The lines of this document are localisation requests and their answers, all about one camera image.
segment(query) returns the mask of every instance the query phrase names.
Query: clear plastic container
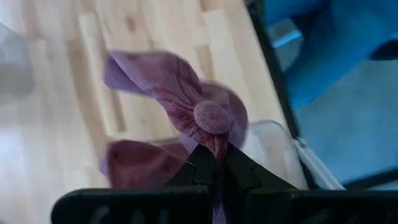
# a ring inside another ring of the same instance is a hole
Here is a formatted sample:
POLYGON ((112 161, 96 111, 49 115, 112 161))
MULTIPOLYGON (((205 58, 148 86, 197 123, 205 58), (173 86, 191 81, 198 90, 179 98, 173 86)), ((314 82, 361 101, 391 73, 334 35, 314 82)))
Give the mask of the clear plastic container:
POLYGON ((29 95, 34 86, 25 40, 0 24, 0 106, 29 95))

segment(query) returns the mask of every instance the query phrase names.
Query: hardwood floor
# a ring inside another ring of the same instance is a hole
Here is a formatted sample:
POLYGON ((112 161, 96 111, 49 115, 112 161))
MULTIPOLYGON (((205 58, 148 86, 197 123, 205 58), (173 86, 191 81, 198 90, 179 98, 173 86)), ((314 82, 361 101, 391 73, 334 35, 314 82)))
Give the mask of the hardwood floor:
POLYGON ((103 85, 107 49, 173 51, 234 89, 250 121, 285 123, 241 0, 0 0, 0 22, 24 38, 34 81, 0 105, 0 223, 49 223, 64 193, 106 187, 109 139, 177 135, 154 101, 103 85))

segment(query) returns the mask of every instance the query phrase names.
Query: wooden floor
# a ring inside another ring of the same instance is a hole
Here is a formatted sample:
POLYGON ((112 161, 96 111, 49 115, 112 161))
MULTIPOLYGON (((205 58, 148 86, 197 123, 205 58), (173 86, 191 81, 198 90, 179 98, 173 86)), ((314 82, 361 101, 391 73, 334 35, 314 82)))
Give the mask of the wooden floor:
POLYGON ((106 89, 107 49, 171 50, 234 89, 250 121, 285 123, 241 0, 0 0, 0 22, 25 38, 35 80, 0 106, 1 224, 48 223, 62 194, 105 187, 110 139, 176 136, 155 102, 106 89))

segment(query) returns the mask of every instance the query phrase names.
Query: black frame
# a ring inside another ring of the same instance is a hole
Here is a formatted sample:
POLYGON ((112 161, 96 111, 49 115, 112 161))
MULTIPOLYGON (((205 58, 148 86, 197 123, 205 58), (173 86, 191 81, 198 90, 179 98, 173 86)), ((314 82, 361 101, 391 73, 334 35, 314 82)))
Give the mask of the black frame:
MULTIPOLYGON (((266 60, 269 73, 271 75, 272 81, 274 82, 274 87, 278 95, 278 99, 280 101, 280 105, 282 107, 282 111, 284 113, 287 126, 293 138, 300 137, 300 130, 297 126, 297 122, 294 116, 294 113, 290 107, 289 97, 287 95, 287 90, 284 84, 284 79, 282 75, 282 70, 280 68, 278 59, 275 55, 274 48, 270 44, 270 39, 268 38, 266 32, 266 25, 263 20, 264 14, 264 0, 254 0, 251 1, 250 4, 247 5, 247 9, 250 13, 250 18, 252 20, 252 24, 254 30, 256 31, 257 38, 259 40, 262 53, 266 60)), ((305 164, 300 161, 305 178, 307 180, 308 186, 310 189, 318 189, 315 181, 312 177, 311 172, 305 166, 305 164)), ((344 184, 347 189, 368 189, 371 187, 376 187, 381 184, 388 184, 398 181, 398 167, 396 169, 386 170, 384 172, 380 172, 376 175, 372 175, 370 177, 354 180, 344 184)))

